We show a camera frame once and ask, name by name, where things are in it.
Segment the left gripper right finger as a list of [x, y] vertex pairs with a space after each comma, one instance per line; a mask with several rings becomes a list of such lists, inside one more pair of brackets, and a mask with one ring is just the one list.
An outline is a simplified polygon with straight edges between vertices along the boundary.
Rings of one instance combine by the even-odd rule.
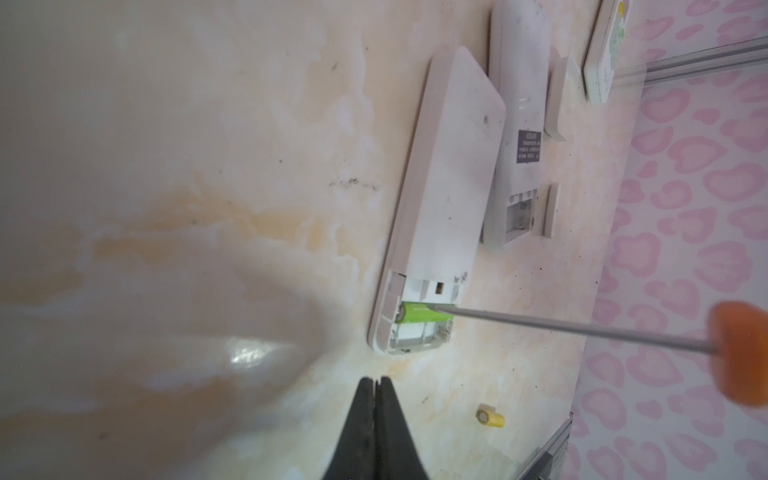
[[375, 386], [375, 478], [428, 479], [389, 377]]

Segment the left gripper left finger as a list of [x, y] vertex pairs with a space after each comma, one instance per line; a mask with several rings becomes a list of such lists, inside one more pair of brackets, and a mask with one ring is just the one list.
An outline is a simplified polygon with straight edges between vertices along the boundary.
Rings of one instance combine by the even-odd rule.
[[373, 479], [375, 473], [374, 381], [362, 378], [357, 386], [325, 480]]

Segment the yellow battery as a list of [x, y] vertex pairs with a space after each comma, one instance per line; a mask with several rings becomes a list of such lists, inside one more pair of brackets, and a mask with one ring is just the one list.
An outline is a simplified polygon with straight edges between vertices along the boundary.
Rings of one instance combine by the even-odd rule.
[[481, 404], [476, 411], [477, 421], [491, 428], [503, 428], [506, 425], [505, 417], [498, 413], [494, 407]]

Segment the orange black screwdriver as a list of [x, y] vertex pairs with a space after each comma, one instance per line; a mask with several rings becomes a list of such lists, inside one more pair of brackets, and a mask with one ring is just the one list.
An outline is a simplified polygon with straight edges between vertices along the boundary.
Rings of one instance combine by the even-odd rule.
[[710, 357], [715, 386], [724, 397], [747, 407], [767, 405], [767, 312], [749, 303], [714, 305], [705, 339], [447, 305], [429, 304], [427, 308], [441, 314], [705, 354]]

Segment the red white remote control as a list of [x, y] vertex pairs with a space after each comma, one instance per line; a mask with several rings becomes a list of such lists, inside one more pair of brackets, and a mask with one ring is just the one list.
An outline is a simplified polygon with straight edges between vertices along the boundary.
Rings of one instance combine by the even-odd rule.
[[489, 78], [506, 106], [482, 242], [503, 249], [533, 228], [540, 186], [551, 25], [535, 1], [497, 1]]

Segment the white battery cover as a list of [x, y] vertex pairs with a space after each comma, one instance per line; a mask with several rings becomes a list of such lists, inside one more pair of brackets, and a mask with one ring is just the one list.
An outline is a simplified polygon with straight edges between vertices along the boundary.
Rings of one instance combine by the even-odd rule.
[[552, 239], [555, 236], [559, 192], [560, 192], [560, 184], [556, 182], [552, 182], [548, 190], [544, 222], [543, 222], [543, 236], [545, 238]]
[[581, 70], [573, 57], [560, 58], [550, 75], [544, 130], [555, 141], [573, 139], [570, 108], [581, 94]]

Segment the green battery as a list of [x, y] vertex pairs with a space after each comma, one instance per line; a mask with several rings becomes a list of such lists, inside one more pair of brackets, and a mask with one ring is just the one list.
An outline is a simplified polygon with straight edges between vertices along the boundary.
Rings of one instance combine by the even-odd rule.
[[397, 324], [441, 323], [452, 321], [450, 313], [436, 311], [429, 304], [419, 302], [402, 302], [395, 317]]

